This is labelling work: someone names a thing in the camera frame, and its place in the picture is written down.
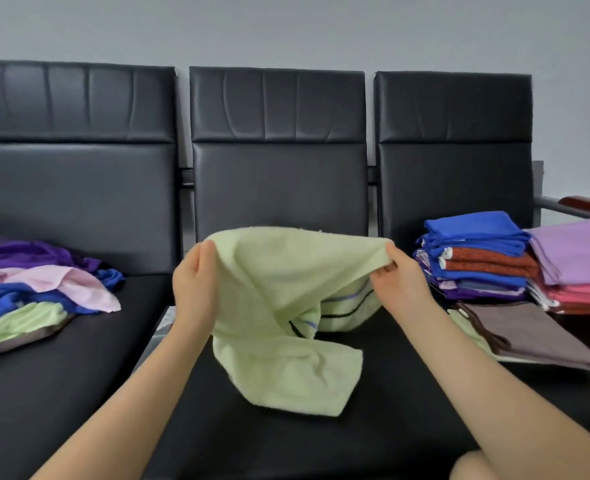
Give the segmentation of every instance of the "black leather surface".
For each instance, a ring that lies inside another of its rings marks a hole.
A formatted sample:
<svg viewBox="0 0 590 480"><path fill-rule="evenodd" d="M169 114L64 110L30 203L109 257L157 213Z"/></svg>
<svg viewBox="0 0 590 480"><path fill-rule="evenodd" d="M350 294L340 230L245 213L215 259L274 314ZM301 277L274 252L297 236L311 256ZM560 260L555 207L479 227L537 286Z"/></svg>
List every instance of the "black leather surface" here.
<svg viewBox="0 0 590 480"><path fill-rule="evenodd" d="M393 319L321 336L363 350L362 377L339 418L258 408L207 344L147 470L149 478L304 479L412 474L447 478L477 446ZM510 370L590 430L590 373Z"/></svg>
<svg viewBox="0 0 590 480"><path fill-rule="evenodd" d="M379 143L528 143L531 76L377 72Z"/></svg>
<svg viewBox="0 0 590 480"><path fill-rule="evenodd" d="M532 226L529 143L379 144L379 225L407 253L426 219L505 210Z"/></svg>
<svg viewBox="0 0 590 480"><path fill-rule="evenodd" d="M426 219L533 216L531 78L377 72L379 232L410 252Z"/></svg>
<svg viewBox="0 0 590 480"><path fill-rule="evenodd" d="M126 274L179 261L172 68L0 63L0 241L42 239Z"/></svg>
<svg viewBox="0 0 590 480"><path fill-rule="evenodd" d="M259 225L364 235L365 152L365 144L194 144L197 239Z"/></svg>
<svg viewBox="0 0 590 480"><path fill-rule="evenodd" d="M191 67L193 143L363 143L363 72Z"/></svg>
<svg viewBox="0 0 590 480"><path fill-rule="evenodd" d="M171 299L169 276L127 278L122 311L78 316L0 355L0 480L26 479L127 379Z"/></svg>
<svg viewBox="0 0 590 480"><path fill-rule="evenodd" d="M190 69L197 239L243 226L368 232L364 75Z"/></svg>
<svg viewBox="0 0 590 480"><path fill-rule="evenodd" d="M174 68L0 61L0 141L176 143Z"/></svg>

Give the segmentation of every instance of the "bare skin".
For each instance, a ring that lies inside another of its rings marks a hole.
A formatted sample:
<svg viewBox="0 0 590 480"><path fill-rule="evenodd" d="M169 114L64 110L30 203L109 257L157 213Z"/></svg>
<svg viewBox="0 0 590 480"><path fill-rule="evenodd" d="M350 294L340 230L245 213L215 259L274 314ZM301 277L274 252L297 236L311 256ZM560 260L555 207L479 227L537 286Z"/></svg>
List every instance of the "bare skin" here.
<svg viewBox="0 0 590 480"><path fill-rule="evenodd" d="M479 349L433 300L421 269L392 244L394 264L371 274L382 304L408 336L482 451L451 479L590 480L590 433ZM173 274L176 319L139 369L33 476L138 479L214 327L217 251L198 244Z"/></svg>

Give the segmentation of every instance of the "light green towel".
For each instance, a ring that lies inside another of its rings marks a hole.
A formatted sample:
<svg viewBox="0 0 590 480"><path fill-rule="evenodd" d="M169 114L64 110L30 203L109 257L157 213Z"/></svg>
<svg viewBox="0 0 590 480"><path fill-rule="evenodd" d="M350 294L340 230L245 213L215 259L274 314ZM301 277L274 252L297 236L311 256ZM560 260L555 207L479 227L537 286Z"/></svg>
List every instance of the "light green towel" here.
<svg viewBox="0 0 590 480"><path fill-rule="evenodd" d="M0 342L43 327L58 325L66 316L61 303L29 303L0 317Z"/></svg>
<svg viewBox="0 0 590 480"><path fill-rule="evenodd" d="M338 416L362 351L315 332L352 330L381 306L369 273L390 263L387 240L276 227L209 239L220 268L213 350L235 387L258 406Z"/></svg>
<svg viewBox="0 0 590 480"><path fill-rule="evenodd" d="M473 340L473 342L477 344L477 346L479 346L479 348L481 348L484 352L486 352L495 360L499 362L537 363L533 360L521 359L517 357L504 357L501 355L494 354L491 350L491 347L488 345L486 339L477 333L475 327L473 327L473 324L469 322L464 315L459 313L459 311L457 310L448 310L448 312L451 318L453 319L453 322L455 322L459 326L459 328L464 333L466 333L466 335L469 336Z"/></svg>

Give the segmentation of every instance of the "forearm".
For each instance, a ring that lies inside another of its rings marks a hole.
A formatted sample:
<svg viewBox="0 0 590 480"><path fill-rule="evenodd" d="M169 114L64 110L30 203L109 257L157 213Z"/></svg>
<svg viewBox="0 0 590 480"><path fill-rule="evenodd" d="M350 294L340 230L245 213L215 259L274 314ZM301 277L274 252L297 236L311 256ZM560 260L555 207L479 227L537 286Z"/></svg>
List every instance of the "forearm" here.
<svg viewBox="0 0 590 480"><path fill-rule="evenodd" d="M139 369L34 478L140 478L208 339L199 326L187 328L173 326Z"/></svg>
<svg viewBox="0 0 590 480"><path fill-rule="evenodd" d="M396 316L504 479L590 479L590 434L486 355L435 303Z"/></svg>

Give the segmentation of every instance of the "chair seat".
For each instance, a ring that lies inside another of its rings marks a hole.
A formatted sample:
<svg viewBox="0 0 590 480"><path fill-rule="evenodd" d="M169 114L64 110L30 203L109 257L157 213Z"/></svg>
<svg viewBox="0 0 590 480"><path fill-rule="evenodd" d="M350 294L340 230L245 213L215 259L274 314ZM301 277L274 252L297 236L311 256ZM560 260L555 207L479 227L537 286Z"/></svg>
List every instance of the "chair seat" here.
<svg viewBox="0 0 590 480"><path fill-rule="evenodd" d="M128 378L171 302L168 275L126 279L113 314L0 355L0 479L28 478Z"/></svg>
<svg viewBox="0 0 590 480"><path fill-rule="evenodd" d="M364 352L362 378L339 418L249 404L208 344L146 477L296 479L418 471L446 478L458 456L477 448L385 310L355 331L320 338ZM523 364L510 369L590 430L590 373Z"/></svg>

